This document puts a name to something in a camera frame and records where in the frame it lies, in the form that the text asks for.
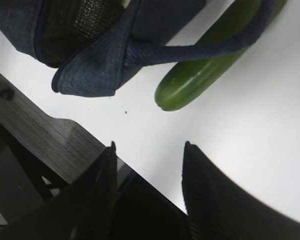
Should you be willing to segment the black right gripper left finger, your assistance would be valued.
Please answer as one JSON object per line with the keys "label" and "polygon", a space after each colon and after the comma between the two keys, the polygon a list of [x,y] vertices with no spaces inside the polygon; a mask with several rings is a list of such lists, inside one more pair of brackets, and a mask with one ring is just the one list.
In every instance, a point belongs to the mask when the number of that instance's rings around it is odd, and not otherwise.
{"label": "black right gripper left finger", "polygon": [[112,143],[57,196],[0,228],[0,240],[109,239],[118,197],[117,159]]}

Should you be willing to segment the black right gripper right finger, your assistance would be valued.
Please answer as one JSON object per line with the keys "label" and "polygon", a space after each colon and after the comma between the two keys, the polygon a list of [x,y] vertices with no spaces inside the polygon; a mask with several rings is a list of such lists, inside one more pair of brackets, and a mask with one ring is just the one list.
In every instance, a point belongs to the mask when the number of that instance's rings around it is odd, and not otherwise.
{"label": "black right gripper right finger", "polygon": [[181,183],[194,240],[300,240],[299,222],[243,190],[188,141]]}

